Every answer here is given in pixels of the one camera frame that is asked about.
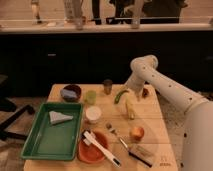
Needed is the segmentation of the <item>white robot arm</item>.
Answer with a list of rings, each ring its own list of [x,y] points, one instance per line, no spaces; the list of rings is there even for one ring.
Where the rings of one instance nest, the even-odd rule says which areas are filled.
[[[186,116],[181,171],[213,171],[213,101],[160,73],[157,67],[155,55],[134,58],[125,86],[140,100],[144,84],[149,83]]]

